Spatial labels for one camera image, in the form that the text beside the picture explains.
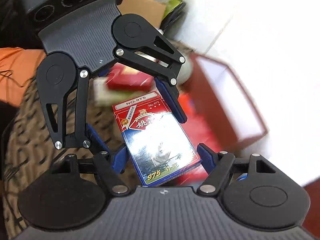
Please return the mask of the orange cloth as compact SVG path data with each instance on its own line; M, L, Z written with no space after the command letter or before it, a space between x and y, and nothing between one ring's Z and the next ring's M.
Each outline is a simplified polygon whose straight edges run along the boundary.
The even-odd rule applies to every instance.
M45 57L40 49L1 49L1 100L18 107L36 68Z

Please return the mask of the brown cardboard box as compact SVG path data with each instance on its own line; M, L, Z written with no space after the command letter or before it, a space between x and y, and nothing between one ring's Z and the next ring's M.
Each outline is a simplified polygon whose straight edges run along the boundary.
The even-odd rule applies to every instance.
M122 15L137 14L145 18L151 25L159 29L166 5L154 0L123 0L118 5Z

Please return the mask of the dark red cardboard box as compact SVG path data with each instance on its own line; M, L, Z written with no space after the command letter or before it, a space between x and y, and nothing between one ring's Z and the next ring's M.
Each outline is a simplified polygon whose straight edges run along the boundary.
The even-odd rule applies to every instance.
M259 111L228 64L197 53L189 61L193 71L183 88L222 149L242 150L267 135Z

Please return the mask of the red flat box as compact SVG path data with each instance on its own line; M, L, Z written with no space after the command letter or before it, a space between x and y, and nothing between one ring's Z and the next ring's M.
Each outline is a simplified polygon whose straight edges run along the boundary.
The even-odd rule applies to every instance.
M143 91L153 88L153 77L136 69L116 63L107 75L106 84L111 90Z

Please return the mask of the letter patterned brown cloth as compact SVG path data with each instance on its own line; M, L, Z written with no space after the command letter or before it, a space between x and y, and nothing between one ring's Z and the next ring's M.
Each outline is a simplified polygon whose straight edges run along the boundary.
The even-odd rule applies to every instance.
M91 72L63 51L49 53L33 84L56 149L89 142L90 159L70 154L4 200L10 239L185 239L196 232L191 188L139 187L124 182L116 159L86 122Z

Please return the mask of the playing card box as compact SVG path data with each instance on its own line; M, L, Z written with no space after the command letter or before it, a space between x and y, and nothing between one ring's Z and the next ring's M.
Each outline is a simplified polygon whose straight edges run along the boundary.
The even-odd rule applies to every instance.
M200 165L200 156L158 92L112 108L143 186L159 186Z

